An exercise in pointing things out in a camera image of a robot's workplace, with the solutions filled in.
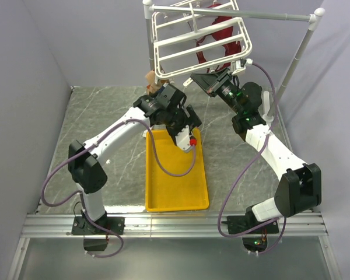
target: yellow bin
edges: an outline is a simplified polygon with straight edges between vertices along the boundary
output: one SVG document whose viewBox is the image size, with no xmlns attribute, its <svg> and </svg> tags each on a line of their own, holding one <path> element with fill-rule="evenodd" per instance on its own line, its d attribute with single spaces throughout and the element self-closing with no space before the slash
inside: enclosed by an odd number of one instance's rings
<svg viewBox="0 0 350 280">
<path fill-rule="evenodd" d="M 193 169 L 183 177 L 167 175 L 158 166 L 150 135 L 146 134 L 145 208 L 148 212 L 202 210 L 209 207 L 201 134 L 193 129 L 197 139 L 196 161 Z M 192 164 L 192 151 L 184 153 L 174 145 L 166 130 L 153 131 L 158 158 L 172 173 L 184 173 Z"/>
</svg>

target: drying rack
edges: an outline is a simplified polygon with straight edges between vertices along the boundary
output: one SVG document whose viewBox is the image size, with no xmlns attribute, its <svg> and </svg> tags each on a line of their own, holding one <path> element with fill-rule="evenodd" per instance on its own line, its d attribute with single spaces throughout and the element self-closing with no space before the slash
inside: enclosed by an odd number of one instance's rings
<svg viewBox="0 0 350 280">
<path fill-rule="evenodd" d="M 236 3 L 236 0 L 227 0 L 226 3 L 223 3 L 214 8 L 201 8 L 201 5 L 204 1 L 202 0 L 185 0 L 179 3 L 172 4 L 171 6 L 159 6 L 154 5 L 152 0 L 143 0 L 144 6 L 144 17 L 146 21 L 146 30 L 148 35 L 148 48 L 149 48 L 149 65 L 151 69 L 154 69 L 156 75 L 156 82 L 158 79 L 170 79 L 180 75 L 190 74 L 195 71 L 202 69 L 207 69 L 215 65 L 224 64 L 227 62 L 231 63 L 232 75 L 240 74 L 245 70 L 245 64 L 241 63 L 242 59 L 246 59 L 253 50 L 252 42 L 250 41 L 249 34 L 246 30 L 243 18 L 254 18 L 254 19 L 271 19 L 271 20 L 294 20 L 301 22 L 308 22 L 309 26 L 307 32 L 304 35 L 304 38 L 295 54 L 290 67 L 288 68 L 284 79 L 280 85 L 280 88 L 276 94 L 277 101 L 279 102 L 280 98 L 284 94 L 284 91 L 302 57 L 303 52 L 305 51 L 311 36 L 313 35 L 316 27 L 319 25 L 319 22 L 324 15 L 325 10 L 323 8 L 318 8 L 314 13 L 310 15 L 289 15 L 287 13 L 265 13 L 265 12 L 252 12 L 252 11 L 240 11 Z M 165 23 L 159 23 L 158 17 L 161 15 L 167 19 Z M 180 17 L 174 20 L 168 20 L 169 17 L 167 14 L 178 13 Z M 229 20 L 213 24 L 205 28 L 198 28 L 197 20 L 204 16 L 228 16 L 232 17 Z M 159 30 L 164 29 L 165 27 L 180 25 L 184 23 L 190 23 L 193 26 L 193 30 L 187 33 L 161 39 L 159 36 Z M 181 50 L 179 52 L 174 52 L 170 55 L 160 56 L 161 48 L 173 44 L 180 44 L 186 41 L 195 40 L 200 37 L 212 34 L 219 30 L 223 30 L 233 26 L 237 28 L 237 34 L 232 37 L 225 38 L 223 40 L 214 41 L 209 44 L 201 45 L 198 47 L 188 48 Z M 184 68 L 177 69 L 165 73 L 162 70 L 161 63 L 168 60 L 175 60 L 180 57 L 194 54 L 200 51 L 212 49 L 219 47 L 221 45 L 231 43 L 231 42 L 240 41 L 241 43 L 241 52 L 238 54 L 229 55 L 227 57 L 219 57 L 213 60 L 210 60 L 201 64 L 194 64 Z M 274 106 L 270 104 L 269 95 L 264 96 L 265 104 L 265 114 L 264 119 L 270 122 L 273 119 Z"/>
</svg>

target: gray marble surface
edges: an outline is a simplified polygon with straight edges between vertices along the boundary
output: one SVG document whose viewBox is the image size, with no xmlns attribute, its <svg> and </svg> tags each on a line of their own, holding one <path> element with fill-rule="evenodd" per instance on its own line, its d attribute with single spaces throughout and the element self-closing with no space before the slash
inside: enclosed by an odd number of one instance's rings
<svg viewBox="0 0 350 280">
<path fill-rule="evenodd" d="M 202 150 L 210 206 L 206 211 L 219 211 L 232 183 L 256 151 L 235 134 L 233 111 L 218 97 L 209 98 L 199 88 L 187 89 L 187 103 L 192 104 L 202 125 Z M 77 87 L 71 96 L 52 168 L 67 158 L 68 146 L 77 139 L 83 142 L 119 119 L 137 97 L 142 87 Z M 281 125 L 274 129 L 285 143 Z M 133 137 L 104 166 L 108 182 L 103 199 L 108 212 L 145 212 L 145 139 Z M 274 172 L 264 159 L 256 161 L 236 186 L 226 211 L 244 211 L 247 206 L 273 196 L 278 185 Z M 76 190 L 67 168 L 61 169 L 47 187 L 46 198 L 57 202 Z M 64 205 L 49 208 L 41 204 L 41 214 L 70 214 L 79 197 Z"/>
</svg>

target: vertical pole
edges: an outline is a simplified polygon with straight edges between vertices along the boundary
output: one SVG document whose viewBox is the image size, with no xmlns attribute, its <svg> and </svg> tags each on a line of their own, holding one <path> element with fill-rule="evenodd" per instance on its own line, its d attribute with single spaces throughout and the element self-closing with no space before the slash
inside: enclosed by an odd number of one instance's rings
<svg viewBox="0 0 350 280">
<path fill-rule="evenodd" d="M 153 12 L 150 10 L 152 5 L 153 5 L 153 1 L 152 0 L 143 0 L 142 4 L 144 5 L 146 35 L 148 37 L 149 65 L 150 65 L 150 70 L 153 70 L 154 69 L 154 46 L 153 46 L 153 34 L 152 34 L 152 15 L 153 15 Z"/>
<path fill-rule="evenodd" d="M 299 60 L 301 59 L 307 45 L 309 44 L 309 41 L 311 39 L 311 36 L 313 35 L 316 27 L 319 25 L 320 19 L 321 17 L 324 15 L 325 10 L 323 8 L 318 8 L 315 10 L 315 12 L 311 15 L 310 18 L 310 26 L 306 32 L 306 34 L 304 35 L 304 38 L 301 42 L 301 44 L 299 45 L 299 48 L 297 50 L 296 55 L 294 56 L 292 63 L 290 64 L 290 67 L 288 69 L 288 71 L 285 74 L 285 77 L 281 83 L 281 86 L 276 94 L 276 100 L 277 102 L 279 102 L 280 98 L 282 97 L 282 95 L 285 92 L 285 89 L 290 81 L 290 79 L 293 76 L 294 71 L 297 68 L 297 65 L 299 63 Z M 268 112 L 268 116 L 273 116 L 274 115 L 274 111 L 275 111 L 275 104 L 271 104 L 270 106 L 271 108 L 269 109 Z"/>
</svg>

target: robotic arm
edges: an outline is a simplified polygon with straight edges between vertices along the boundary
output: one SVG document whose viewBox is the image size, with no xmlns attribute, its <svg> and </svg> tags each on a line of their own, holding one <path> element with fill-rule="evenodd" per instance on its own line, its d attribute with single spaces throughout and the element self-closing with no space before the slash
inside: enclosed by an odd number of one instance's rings
<svg viewBox="0 0 350 280">
<path fill-rule="evenodd" d="M 290 217 L 321 203 L 321 171 L 316 164 L 307 164 L 295 156 L 270 130 L 261 118 L 261 86 L 253 82 L 241 88 L 231 82 L 226 68 L 223 71 L 191 75 L 210 97 L 219 96 L 236 113 L 232 118 L 234 131 L 250 146 L 260 151 L 269 134 L 262 157 L 279 179 L 275 196 L 246 211 L 248 228 L 272 218 Z"/>
<path fill-rule="evenodd" d="M 133 103 L 133 106 L 114 124 L 103 132 L 84 143 L 74 141 L 69 146 L 69 158 L 85 150 L 85 146 L 98 143 L 110 130 L 118 127 L 99 144 L 83 156 L 71 161 L 68 170 L 74 182 L 83 194 L 86 210 L 91 220 L 105 227 L 107 214 L 103 205 L 102 187 L 107 181 L 103 165 L 107 159 L 135 134 L 146 130 L 137 121 L 127 122 L 129 119 L 141 120 L 148 126 L 164 124 L 175 145 L 185 152 L 191 150 L 190 140 L 192 129 L 201 125 L 201 120 L 191 105 L 184 109 L 186 95 L 176 87 L 168 84 L 153 95 L 143 95 Z"/>
</svg>

